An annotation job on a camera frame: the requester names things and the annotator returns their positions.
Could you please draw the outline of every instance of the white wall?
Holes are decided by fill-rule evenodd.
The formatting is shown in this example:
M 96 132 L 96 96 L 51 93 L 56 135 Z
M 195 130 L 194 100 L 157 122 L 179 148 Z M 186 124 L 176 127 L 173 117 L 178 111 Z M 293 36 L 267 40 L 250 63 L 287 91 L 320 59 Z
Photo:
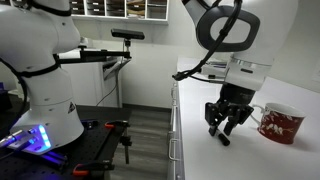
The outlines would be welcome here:
M 312 75 L 320 63 L 319 7 L 319 0 L 300 1 L 295 23 L 270 72 L 273 78 L 318 93 L 320 83 Z
M 123 70 L 123 102 L 170 107 L 170 90 L 179 56 L 203 57 L 191 18 L 181 1 L 170 1 L 169 25 L 141 25 L 99 21 L 75 21 L 82 36 L 93 39 L 99 48 L 122 50 L 122 39 L 111 37 L 111 28 L 143 31 L 144 41 L 132 41 L 133 60 Z

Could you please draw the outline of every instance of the red mug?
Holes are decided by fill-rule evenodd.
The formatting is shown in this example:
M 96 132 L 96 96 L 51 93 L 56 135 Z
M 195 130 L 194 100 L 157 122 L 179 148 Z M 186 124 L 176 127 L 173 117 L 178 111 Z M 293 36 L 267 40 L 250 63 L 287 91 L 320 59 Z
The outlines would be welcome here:
M 256 104 L 252 107 L 259 107 L 263 113 L 261 122 L 251 115 L 258 123 L 261 135 L 278 143 L 293 144 L 294 137 L 306 117 L 304 112 L 278 103 L 267 103 L 265 108 Z

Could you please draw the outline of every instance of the black table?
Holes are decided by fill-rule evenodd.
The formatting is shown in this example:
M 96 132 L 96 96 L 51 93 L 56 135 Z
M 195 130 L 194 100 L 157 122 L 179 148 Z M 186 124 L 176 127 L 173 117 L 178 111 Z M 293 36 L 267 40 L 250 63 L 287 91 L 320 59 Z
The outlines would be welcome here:
M 11 96 L 13 108 L 0 114 L 0 131 L 4 131 L 15 113 L 20 108 L 21 100 Z M 77 111 L 81 120 L 98 120 L 98 126 L 92 130 L 85 130 L 83 135 L 75 142 L 54 150 L 58 154 L 66 155 L 69 165 L 58 169 L 50 163 L 46 163 L 42 158 L 17 153 L 0 162 L 0 179 L 75 179 L 72 170 L 77 164 L 88 163 L 93 160 L 112 159 L 124 128 L 110 130 L 104 128 L 104 124 L 114 120 L 128 121 L 131 115 L 130 109 L 77 106 Z M 2 150 L 0 154 L 5 154 L 7 150 Z

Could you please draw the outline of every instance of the wall shelf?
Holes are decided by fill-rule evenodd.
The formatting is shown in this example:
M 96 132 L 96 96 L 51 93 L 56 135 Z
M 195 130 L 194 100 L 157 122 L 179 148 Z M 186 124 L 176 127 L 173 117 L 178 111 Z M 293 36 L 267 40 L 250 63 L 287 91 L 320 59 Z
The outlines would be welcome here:
M 169 0 L 70 0 L 77 20 L 168 24 Z

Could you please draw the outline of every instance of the white countertop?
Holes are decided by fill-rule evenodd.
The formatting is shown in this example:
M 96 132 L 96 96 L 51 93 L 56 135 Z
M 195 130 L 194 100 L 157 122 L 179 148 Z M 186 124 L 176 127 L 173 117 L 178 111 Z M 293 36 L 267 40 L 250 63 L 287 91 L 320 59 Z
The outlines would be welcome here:
M 190 69 L 196 63 L 194 59 L 180 58 L 178 70 Z M 307 113 L 294 144 L 268 140 L 248 118 L 232 131 L 231 144 L 225 147 L 216 137 L 210 136 L 204 118 L 205 103 L 217 101 L 221 85 L 188 78 L 178 86 L 186 180 L 320 179 L 320 94 L 267 78 L 252 103 L 262 106 L 267 102 L 285 103 Z M 258 111 L 253 115 L 260 118 Z

